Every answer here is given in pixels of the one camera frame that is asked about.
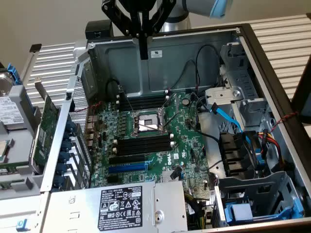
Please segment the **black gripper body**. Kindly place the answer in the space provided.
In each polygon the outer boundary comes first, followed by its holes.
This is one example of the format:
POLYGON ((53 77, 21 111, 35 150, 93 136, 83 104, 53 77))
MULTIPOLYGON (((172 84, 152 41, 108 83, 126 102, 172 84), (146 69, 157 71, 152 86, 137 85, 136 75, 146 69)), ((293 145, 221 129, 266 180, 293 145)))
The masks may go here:
POLYGON ((149 12, 154 7, 156 0, 119 0, 128 13, 149 12))

